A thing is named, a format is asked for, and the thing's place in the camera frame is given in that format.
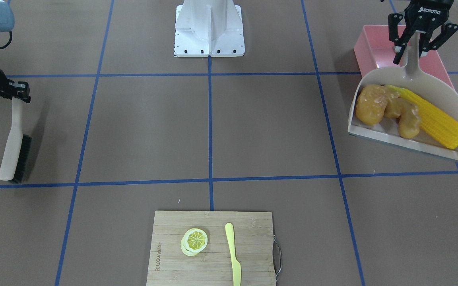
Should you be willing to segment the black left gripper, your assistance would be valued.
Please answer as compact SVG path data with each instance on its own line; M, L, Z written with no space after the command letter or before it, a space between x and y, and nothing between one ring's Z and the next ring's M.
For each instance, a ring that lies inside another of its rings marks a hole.
M419 33L419 57L438 50L458 31L450 22L453 0L411 0L404 11L388 15L389 40L396 52L393 63L398 65L411 38Z

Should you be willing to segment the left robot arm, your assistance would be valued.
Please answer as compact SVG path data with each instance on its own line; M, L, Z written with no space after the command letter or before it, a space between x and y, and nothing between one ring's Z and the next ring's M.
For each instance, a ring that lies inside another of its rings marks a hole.
M420 34L418 54L424 57L429 51L438 50L458 31L458 24L449 18L453 3L453 0L411 0L404 11L388 15L389 41L396 53L394 64L400 63L416 33Z

